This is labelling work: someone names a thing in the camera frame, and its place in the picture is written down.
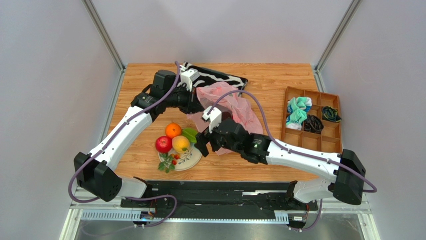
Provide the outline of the pink printed plastic bag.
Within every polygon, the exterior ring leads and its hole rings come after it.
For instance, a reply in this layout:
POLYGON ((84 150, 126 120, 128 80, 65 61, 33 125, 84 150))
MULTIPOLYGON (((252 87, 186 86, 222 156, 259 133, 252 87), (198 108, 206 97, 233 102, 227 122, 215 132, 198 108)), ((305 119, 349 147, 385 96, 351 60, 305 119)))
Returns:
MULTIPOLYGON (((212 106, 221 96, 237 88, 226 83, 217 82, 210 86, 197 88, 197 99, 202 105, 202 110, 212 106)), ((232 114, 232 119, 243 125, 244 129, 251 134, 263 134, 263 126, 252 110, 249 100, 242 98, 241 93, 233 93, 220 101, 218 108, 221 111, 232 114)))

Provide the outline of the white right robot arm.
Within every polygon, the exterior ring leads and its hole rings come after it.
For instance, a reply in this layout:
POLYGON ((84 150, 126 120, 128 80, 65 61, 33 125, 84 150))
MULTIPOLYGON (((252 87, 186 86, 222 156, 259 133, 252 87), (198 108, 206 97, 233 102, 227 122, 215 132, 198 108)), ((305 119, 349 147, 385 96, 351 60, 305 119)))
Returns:
POLYGON ((294 181, 287 196, 301 203, 335 198, 359 206, 363 200, 366 169, 354 151, 325 153, 296 147, 266 135, 249 133, 232 119, 196 135, 195 147, 204 157, 207 144, 214 152, 230 150, 253 164, 285 166, 318 176, 316 180, 294 181))

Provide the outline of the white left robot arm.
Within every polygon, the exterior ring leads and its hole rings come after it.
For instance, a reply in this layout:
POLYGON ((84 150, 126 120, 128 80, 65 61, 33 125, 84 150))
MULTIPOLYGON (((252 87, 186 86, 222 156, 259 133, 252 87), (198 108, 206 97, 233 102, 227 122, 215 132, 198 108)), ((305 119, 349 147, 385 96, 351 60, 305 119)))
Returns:
POLYGON ((177 73, 159 70, 153 83, 134 98, 114 130, 90 153, 80 152, 75 157, 71 181, 93 194, 95 200, 142 198, 148 185, 137 178, 120 177, 115 169, 136 138, 167 108, 179 108, 185 114, 203 111, 194 87, 199 77, 194 69, 178 69, 177 73))

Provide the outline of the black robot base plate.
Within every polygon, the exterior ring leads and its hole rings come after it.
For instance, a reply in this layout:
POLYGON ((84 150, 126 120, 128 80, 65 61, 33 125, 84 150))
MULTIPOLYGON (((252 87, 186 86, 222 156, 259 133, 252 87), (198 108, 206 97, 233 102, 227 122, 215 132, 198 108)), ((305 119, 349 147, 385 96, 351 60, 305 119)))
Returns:
POLYGON ((287 196, 288 182, 154 181, 144 197, 172 195, 179 219, 272 220, 276 211, 305 215, 317 201, 299 203, 287 196))

